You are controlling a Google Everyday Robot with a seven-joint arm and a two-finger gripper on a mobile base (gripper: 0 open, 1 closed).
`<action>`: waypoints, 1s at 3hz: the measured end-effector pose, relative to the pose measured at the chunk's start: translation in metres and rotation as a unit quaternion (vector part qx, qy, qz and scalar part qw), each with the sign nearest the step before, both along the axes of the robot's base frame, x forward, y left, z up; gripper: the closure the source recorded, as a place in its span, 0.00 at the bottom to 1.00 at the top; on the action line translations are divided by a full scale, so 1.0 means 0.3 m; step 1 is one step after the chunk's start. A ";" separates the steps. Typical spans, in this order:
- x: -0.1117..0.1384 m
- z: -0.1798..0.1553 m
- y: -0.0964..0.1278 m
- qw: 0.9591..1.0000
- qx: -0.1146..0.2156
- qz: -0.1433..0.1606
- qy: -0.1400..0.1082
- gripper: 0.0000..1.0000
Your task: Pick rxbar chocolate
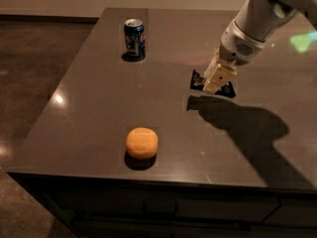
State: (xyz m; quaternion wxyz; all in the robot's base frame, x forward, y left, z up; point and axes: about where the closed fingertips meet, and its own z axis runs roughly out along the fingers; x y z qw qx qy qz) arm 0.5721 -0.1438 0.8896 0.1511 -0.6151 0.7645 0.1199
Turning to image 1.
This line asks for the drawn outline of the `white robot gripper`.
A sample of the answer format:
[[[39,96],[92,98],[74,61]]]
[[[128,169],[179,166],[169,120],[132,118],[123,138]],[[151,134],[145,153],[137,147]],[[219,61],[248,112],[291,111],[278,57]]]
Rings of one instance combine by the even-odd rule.
[[[219,50],[216,50],[203,74],[206,79],[203,91],[215,94],[221,86],[237,75],[234,66],[219,62],[219,54],[222,60],[244,65],[250,63],[262,51],[264,44],[265,32],[261,25],[234,19],[222,34]]]

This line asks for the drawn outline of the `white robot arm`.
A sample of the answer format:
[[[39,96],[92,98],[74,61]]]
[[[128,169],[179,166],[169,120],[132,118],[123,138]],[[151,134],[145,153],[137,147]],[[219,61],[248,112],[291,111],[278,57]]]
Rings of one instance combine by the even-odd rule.
[[[247,0],[221,36],[219,47],[203,74],[202,91],[225,92],[237,67],[250,63],[268,38],[298,12],[317,25],[317,0]]]

